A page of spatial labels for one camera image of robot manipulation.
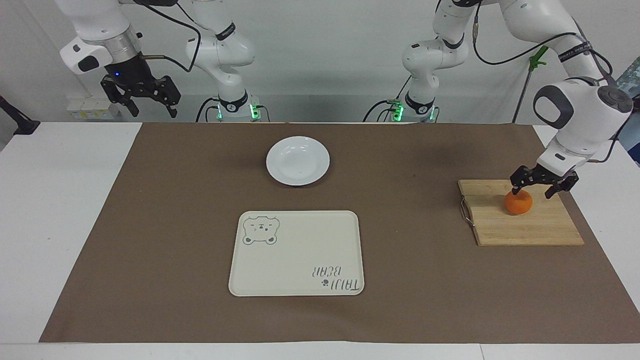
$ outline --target green clamp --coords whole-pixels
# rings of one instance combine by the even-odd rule
[[[538,50],[538,52],[534,56],[531,56],[529,58],[529,72],[533,72],[533,70],[536,70],[540,65],[547,64],[544,61],[540,61],[540,59],[547,52],[547,50],[549,50],[549,47],[543,46],[540,48],[540,50]]]

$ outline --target orange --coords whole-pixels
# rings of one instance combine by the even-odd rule
[[[533,206],[533,198],[530,193],[524,190],[520,190],[518,195],[513,195],[512,192],[509,192],[504,197],[504,206],[510,213],[514,215],[522,215],[531,210],[531,207]]]

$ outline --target wooden cutting board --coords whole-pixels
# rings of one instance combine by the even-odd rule
[[[545,198],[548,185],[525,189],[533,207],[524,215],[512,215],[504,207],[504,196],[511,191],[507,180],[460,180],[458,185],[480,246],[584,245],[560,197]]]

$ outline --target black stand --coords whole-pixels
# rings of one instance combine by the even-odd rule
[[[0,108],[18,124],[18,130],[13,133],[14,135],[31,135],[40,125],[39,121],[31,120],[31,118],[11,105],[2,96],[0,96]]]

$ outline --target white wall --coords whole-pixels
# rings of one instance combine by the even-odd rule
[[[620,75],[638,55],[637,0],[562,2],[593,45],[613,62],[614,75]],[[191,11],[189,1],[181,3]],[[408,44],[434,37],[431,21],[436,3],[437,0],[228,0],[228,7],[239,31],[257,46],[256,62],[240,71],[253,93],[262,95],[264,104],[269,106],[268,99],[272,102],[275,120],[296,120],[298,112],[289,111],[291,108],[310,109],[322,104],[322,108],[333,108],[329,112],[331,120],[350,121],[360,120],[374,100],[395,96],[408,75],[400,55]],[[64,97],[83,92],[56,51],[75,37],[71,23],[53,0],[2,0],[0,6],[0,94],[6,94],[34,117],[67,119]],[[144,34],[141,41],[145,53],[165,53],[188,61],[184,44],[194,34],[142,7],[128,5],[124,9],[136,31]],[[162,10],[184,19],[177,9]],[[501,60],[529,46],[509,34],[497,5],[482,9],[479,49],[484,57]],[[531,111],[536,90],[565,76],[551,52],[544,60],[549,66],[534,73],[524,102],[523,122],[537,121]],[[526,62],[523,59],[489,67],[470,56],[464,65],[440,71],[441,119],[510,121]],[[165,61],[152,62],[152,68],[156,77],[171,75],[185,95],[178,120],[192,120],[190,114],[199,100],[205,94],[216,93],[199,70],[185,74]],[[83,75],[80,80],[92,94],[100,95],[103,74],[100,70]],[[143,112],[139,120],[171,120],[162,106],[138,102]],[[300,117],[324,119],[317,111]]]

